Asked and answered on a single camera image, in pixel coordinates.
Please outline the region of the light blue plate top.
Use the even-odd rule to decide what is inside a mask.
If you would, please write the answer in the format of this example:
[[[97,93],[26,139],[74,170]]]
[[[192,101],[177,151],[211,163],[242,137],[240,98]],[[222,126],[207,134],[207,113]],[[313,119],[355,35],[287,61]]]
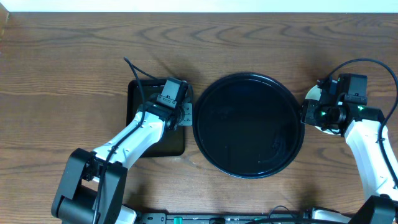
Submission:
[[[322,90],[317,85],[315,85],[308,91],[308,93],[305,96],[305,99],[306,100],[319,100],[321,97],[321,93],[322,93]],[[333,129],[332,131],[329,131],[329,130],[322,131],[321,127],[316,126],[316,128],[319,131],[326,133],[326,134],[330,134],[330,135],[334,135],[334,132],[337,132],[336,129]]]

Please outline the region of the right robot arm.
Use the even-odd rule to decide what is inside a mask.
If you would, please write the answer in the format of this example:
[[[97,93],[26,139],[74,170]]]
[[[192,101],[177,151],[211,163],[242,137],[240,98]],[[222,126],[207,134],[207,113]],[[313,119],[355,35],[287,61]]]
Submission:
[[[343,74],[319,80],[306,95],[302,123],[340,135],[351,149],[361,178],[364,205],[349,218],[340,212],[313,208],[312,220],[338,223],[392,223],[397,220],[397,159],[386,118],[367,106],[367,78]]]

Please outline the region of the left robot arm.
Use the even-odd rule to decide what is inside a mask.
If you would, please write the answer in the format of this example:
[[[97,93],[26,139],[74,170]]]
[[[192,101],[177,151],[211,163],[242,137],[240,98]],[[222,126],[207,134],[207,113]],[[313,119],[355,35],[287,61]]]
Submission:
[[[123,205],[128,170],[163,135],[192,125],[191,90],[177,99],[159,93],[140,105],[133,120],[110,141],[74,150],[66,163],[51,214],[62,223],[134,223],[137,213]]]

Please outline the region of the black rectangular tray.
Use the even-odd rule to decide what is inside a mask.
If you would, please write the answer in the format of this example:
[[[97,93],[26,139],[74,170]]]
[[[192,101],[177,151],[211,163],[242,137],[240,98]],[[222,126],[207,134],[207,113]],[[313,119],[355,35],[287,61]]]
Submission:
[[[165,78],[160,80],[141,80],[145,99],[148,100],[154,93],[161,93],[166,83]],[[139,105],[143,102],[136,80],[132,80],[127,88],[127,115],[126,126],[134,119]],[[180,156],[185,151],[185,130],[178,126],[175,131],[164,133],[161,140],[149,147],[141,156],[144,157],[171,157]]]

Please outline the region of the black round tray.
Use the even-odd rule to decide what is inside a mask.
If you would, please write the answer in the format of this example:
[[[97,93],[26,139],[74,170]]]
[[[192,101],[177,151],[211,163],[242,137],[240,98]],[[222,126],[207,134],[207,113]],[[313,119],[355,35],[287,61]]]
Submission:
[[[193,135],[220,171],[260,179],[285,169],[302,147],[301,106],[277,80],[235,73],[212,83],[193,110]]]

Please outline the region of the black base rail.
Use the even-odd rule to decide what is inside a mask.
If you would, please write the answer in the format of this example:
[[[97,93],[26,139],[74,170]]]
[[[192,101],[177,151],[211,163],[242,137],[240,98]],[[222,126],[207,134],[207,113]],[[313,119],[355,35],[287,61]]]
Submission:
[[[134,224],[245,224],[245,223],[343,223],[293,217],[288,214],[267,215],[187,215],[165,213],[138,213]]]

